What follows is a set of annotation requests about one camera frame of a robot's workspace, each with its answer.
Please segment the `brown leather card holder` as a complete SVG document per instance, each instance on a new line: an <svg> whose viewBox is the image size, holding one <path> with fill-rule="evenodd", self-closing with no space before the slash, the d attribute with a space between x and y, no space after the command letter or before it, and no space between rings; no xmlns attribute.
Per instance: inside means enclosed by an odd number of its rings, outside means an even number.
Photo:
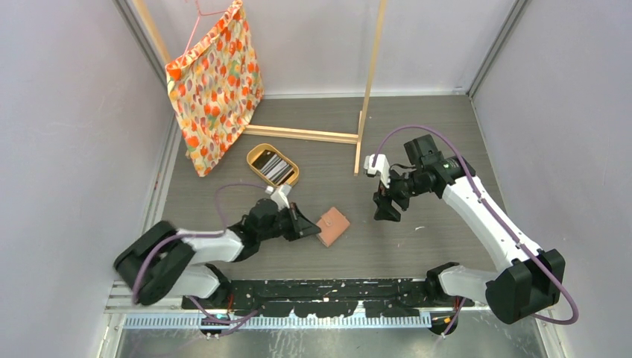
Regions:
<svg viewBox="0 0 632 358"><path fill-rule="evenodd" d="M318 239L330 247L350 226L350 221L336 207L331 207L318 220Z"/></svg>

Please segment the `stack of credit cards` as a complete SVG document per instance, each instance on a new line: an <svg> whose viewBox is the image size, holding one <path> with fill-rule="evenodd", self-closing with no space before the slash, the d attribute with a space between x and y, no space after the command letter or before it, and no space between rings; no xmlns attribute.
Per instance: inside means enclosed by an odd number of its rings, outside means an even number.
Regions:
<svg viewBox="0 0 632 358"><path fill-rule="evenodd" d="M287 160L270 150L264 150L253 162L253 167L274 185L288 182L297 173Z"/></svg>

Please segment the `orange oval tray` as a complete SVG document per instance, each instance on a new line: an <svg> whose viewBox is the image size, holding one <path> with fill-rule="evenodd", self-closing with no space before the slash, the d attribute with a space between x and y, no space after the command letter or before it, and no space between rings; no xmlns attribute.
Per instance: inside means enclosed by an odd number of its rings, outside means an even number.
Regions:
<svg viewBox="0 0 632 358"><path fill-rule="evenodd" d="M298 166L268 143L261 143L251 149L246 161L248 166L271 186L294 186L299 180Z"/></svg>

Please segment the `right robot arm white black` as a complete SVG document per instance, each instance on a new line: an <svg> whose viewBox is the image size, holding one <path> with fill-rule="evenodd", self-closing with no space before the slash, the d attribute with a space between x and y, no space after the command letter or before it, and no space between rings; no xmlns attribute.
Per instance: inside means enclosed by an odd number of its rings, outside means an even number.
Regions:
<svg viewBox="0 0 632 358"><path fill-rule="evenodd" d="M445 157L427 134L404 144L410 162L397 171L384 154L364 159L369 177L379 177L373 194L374 219L399 222L411 198L436 195L467 224L486 249L494 271L468 269L449 262L426 274L426 298L444 306L454 297L486 304L495 316L513 324L557 304L566 262L555 249L544 251L502 212L484 190L469 163Z"/></svg>

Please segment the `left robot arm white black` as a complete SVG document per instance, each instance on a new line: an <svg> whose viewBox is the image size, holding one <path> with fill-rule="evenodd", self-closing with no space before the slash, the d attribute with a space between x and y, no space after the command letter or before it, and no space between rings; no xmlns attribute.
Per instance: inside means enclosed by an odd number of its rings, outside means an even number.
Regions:
<svg viewBox="0 0 632 358"><path fill-rule="evenodd" d="M160 221L120 253L113 268L131 288L134 304L150 306L180 295L200 298L218 309L227 302L229 290L228 279L215 262L244 261L269 239L291 242L320 232L295 203L280 207L265 198L239 222L220 231L184 230Z"/></svg>

